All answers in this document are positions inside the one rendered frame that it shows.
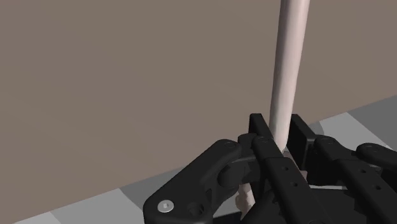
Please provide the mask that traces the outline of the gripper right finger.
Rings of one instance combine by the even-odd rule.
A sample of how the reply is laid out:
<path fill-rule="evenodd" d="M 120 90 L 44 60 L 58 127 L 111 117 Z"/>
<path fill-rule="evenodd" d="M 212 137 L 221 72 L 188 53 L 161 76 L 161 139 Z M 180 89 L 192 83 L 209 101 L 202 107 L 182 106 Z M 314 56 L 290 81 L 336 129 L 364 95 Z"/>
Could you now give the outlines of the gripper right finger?
<path fill-rule="evenodd" d="M 315 134 L 291 115 L 287 147 L 307 181 L 343 182 L 372 224 L 397 224 L 397 152 L 375 143 L 352 151 L 335 138 Z"/>

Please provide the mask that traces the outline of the pale pink long rod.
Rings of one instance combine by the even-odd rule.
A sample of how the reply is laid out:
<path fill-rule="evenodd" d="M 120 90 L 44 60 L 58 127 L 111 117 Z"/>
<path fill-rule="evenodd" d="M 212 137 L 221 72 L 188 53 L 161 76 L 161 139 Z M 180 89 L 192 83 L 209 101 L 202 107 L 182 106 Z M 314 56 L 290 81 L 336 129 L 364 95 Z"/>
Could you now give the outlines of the pale pink long rod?
<path fill-rule="evenodd" d="M 286 149 L 301 63 L 310 0 L 281 0 L 274 77 L 270 103 L 270 131 L 282 155 Z"/>

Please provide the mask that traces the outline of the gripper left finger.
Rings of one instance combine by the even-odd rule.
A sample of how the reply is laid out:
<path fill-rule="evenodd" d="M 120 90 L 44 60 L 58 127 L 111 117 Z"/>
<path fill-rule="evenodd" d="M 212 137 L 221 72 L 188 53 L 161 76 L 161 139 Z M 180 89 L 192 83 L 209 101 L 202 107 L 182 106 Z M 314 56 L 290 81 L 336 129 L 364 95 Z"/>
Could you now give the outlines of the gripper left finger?
<path fill-rule="evenodd" d="M 214 214 L 244 183 L 258 185 L 239 224 L 331 224 L 292 159 L 284 157 L 259 113 L 237 141 L 220 139 L 144 203 L 144 224 L 214 224 Z"/>

